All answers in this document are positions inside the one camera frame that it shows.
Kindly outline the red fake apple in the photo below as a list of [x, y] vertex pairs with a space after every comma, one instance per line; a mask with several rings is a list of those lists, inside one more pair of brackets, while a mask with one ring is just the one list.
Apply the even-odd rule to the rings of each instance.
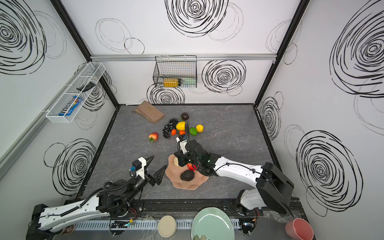
[[197, 167], [195, 165], [193, 165], [193, 164], [190, 164], [190, 163], [187, 164], [187, 167], [191, 171], [196, 171], [197, 170]]

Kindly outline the dark fake avocado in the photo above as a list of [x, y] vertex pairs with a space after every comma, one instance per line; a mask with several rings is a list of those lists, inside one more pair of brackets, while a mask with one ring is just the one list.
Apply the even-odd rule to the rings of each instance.
[[195, 172], [191, 170], [186, 170], [180, 175], [180, 179], [185, 182], [190, 182], [195, 178]]

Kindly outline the red fake strawberry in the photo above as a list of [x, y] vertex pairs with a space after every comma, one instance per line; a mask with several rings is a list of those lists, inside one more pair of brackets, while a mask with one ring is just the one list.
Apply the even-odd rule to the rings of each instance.
[[156, 142], [158, 140], [158, 138], [159, 138], [158, 133], [151, 133], [149, 135], [149, 141], [150, 142]]

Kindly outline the green fake lime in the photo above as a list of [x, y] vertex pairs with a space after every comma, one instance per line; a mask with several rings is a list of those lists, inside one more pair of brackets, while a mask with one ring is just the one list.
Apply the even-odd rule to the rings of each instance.
[[198, 131], [195, 127], [190, 128], [189, 133], [193, 136], [196, 136], [198, 134]]

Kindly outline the large yellow fake lemon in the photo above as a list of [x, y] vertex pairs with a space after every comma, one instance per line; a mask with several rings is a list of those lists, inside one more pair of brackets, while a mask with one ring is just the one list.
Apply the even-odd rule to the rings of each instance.
[[182, 122], [177, 123], [176, 129], [178, 131], [184, 131], [186, 129], [186, 122], [182, 121]]

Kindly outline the small yellow fake lemon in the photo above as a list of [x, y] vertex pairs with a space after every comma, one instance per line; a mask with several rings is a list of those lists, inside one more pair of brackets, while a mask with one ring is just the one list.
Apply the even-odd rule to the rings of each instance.
[[204, 126], [203, 125], [197, 125], [196, 129], [199, 133], [202, 133], [204, 131]]

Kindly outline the dark brown fake fig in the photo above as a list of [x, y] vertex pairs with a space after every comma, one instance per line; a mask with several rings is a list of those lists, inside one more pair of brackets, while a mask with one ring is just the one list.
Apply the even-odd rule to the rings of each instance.
[[189, 117], [189, 114], [188, 113], [182, 113], [181, 114], [181, 119], [183, 120], [183, 121], [186, 121], [186, 120], [188, 120], [190, 117]]

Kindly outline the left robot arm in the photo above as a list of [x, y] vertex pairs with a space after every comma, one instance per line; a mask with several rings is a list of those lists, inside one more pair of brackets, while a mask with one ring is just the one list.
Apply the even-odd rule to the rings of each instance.
[[160, 185], [167, 169], [164, 165], [151, 175], [148, 173], [148, 166], [153, 160], [154, 156], [135, 160], [130, 168], [129, 180], [106, 182], [84, 200], [57, 207], [36, 205], [26, 239], [47, 240], [65, 228], [86, 220], [123, 216], [127, 212], [135, 213], [131, 202], [135, 201], [135, 197], [147, 184]]

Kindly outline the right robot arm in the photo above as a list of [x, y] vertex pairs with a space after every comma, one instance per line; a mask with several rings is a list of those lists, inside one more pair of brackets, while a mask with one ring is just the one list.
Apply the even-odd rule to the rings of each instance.
[[229, 160], [207, 152], [186, 134], [176, 140], [175, 157], [179, 166], [191, 164], [193, 170], [203, 176], [231, 178], [254, 187], [251, 191], [244, 190], [239, 193], [237, 208], [240, 212], [268, 207], [282, 215], [291, 213], [289, 205], [294, 184], [276, 165], [265, 163], [263, 166], [256, 166]]

